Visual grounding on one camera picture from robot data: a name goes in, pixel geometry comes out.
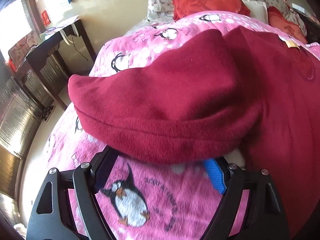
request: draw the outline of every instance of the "red pillow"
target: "red pillow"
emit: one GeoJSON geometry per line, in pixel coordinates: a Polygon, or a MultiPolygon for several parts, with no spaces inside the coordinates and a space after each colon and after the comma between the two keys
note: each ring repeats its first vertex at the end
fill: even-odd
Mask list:
{"type": "Polygon", "coordinates": [[[303,36],[300,27],[293,22],[286,20],[276,7],[270,6],[268,8],[268,20],[270,26],[278,28],[282,32],[301,41],[303,44],[307,44],[307,40],[303,36]]]}
{"type": "Polygon", "coordinates": [[[227,11],[250,16],[250,10],[241,0],[173,0],[175,21],[203,11],[227,11]]]}

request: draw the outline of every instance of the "pink blanket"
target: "pink blanket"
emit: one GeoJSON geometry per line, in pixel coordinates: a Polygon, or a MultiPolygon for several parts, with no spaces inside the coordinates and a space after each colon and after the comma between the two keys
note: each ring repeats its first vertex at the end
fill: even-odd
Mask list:
{"type": "MultiPolygon", "coordinates": [[[[207,11],[172,24],[143,27],[131,36],[107,42],[90,75],[110,76],[127,68],[145,67],[162,52],[179,48],[204,30],[215,28],[225,34],[239,25],[254,31],[277,33],[283,40],[293,40],[250,17],[207,11]]],[[[319,59],[319,44],[295,42],[319,59]]],[[[48,169],[74,169],[82,162],[90,161],[104,147],[102,142],[82,130],[71,103],[44,148],[44,163],[48,169]]],[[[123,157],[117,159],[105,190],[96,196],[114,235],[123,240],[199,239],[221,199],[200,163],[151,166],[123,157]]],[[[241,227],[247,199],[248,192],[244,191],[231,234],[241,227]]],[[[85,234],[72,190],[70,201],[77,228],[85,234]]]]}

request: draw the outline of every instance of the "garment tag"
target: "garment tag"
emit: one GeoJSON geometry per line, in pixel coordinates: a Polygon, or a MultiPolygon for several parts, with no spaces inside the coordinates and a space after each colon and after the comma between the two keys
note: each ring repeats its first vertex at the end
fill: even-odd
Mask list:
{"type": "Polygon", "coordinates": [[[299,48],[299,45],[297,43],[295,43],[294,41],[285,41],[285,44],[287,44],[288,48],[299,48]]]}

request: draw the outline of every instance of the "penguin print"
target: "penguin print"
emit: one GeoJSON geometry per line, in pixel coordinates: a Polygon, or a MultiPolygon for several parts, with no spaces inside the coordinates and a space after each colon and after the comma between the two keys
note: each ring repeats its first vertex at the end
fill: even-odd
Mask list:
{"type": "Polygon", "coordinates": [[[205,14],[199,18],[199,20],[210,22],[210,23],[221,23],[220,16],[218,14],[205,14]]]}
{"type": "Polygon", "coordinates": [[[122,55],[122,52],[116,55],[111,62],[111,67],[118,73],[121,70],[129,68],[130,54],[122,55]]]}
{"type": "Polygon", "coordinates": [[[110,189],[100,191],[110,198],[112,206],[119,215],[119,223],[132,227],[141,227],[149,219],[147,203],[142,193],[136,188],[133,181],[131,167],[126,180],[115,181],[110,189]]]}
{"type": "Polygon", "coordinates": [[[77,130],[80,130],[80,132],[83,131],[82,125],[81,125],[80,120],[79,120],[79,116],[77,116],[77,119],[76,119],[76,129],[75,129],[75,133],[77,132],[77,130]]]}
{"type": "Polygon", "coordinates": [[[157,35],[154,35],[154,36],[155,37],[160,36],[164,39],[174,40],[178,36],[178,30],[174,29],[174,28],[168,28],[168,29],[164,30],[163,32],[161,32],[157,35]]]}

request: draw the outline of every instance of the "wooden table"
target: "wooden table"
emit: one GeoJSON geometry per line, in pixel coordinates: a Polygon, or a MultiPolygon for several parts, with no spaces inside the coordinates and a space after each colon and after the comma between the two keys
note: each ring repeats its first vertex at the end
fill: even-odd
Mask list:
{"type": "MultiPolygon", "coordinates": [[[[89,51],[89,54],[95,62],[97,58],[97,54],[95,53],[92,44],[89,40],[89,37],[84,29],[84,26],[82,24],[82,21],[80,19],[76,20],[74,22],[79,36],[82,37],[85,46],[87,47],[87,50],[89,51]]],[[[73,35],[76,36],[76,34],[73,31],[73,28],[70,25],[64,27],[63,29],[66,33],[66,36],[73,35]]],[[[30,96],[38,105],[39,107],[44,110],[44,105],[38,100],[36,95],[34,95],[28,87],[25,85],[26,78],[28,71],[31,70],[35,76],[39,79],[42,87],[49,93],[49,95],[58,102],[58,104],[61,106],[63,110],[67,109],[67,105],[61,100],[59,95],[53,90],[49,82],[44,78],[44,76],[41,74],[41,69],[44,68],[44,66],[47,63],[47,57],[51,54],[55,56],[58,63],[61,65],[63,70],[66,72],[67,76],[70,77],[70,71],[64,62],[63,58],[58,52],[55,52],[53,48],[58,45],[61,41],[63,41],[63,38],[60,34],[60,32],[56,32],[51,37],[49,37],[47,40],[43,41],[41,44],[39,44],[36,48],[34,48],[25,58],[24,62],[21,64],[21,66],[18,68],[17,73],[15,75],[16,82],[22,86],[24,91],[27,93],[28,96],[30,96]]]]}

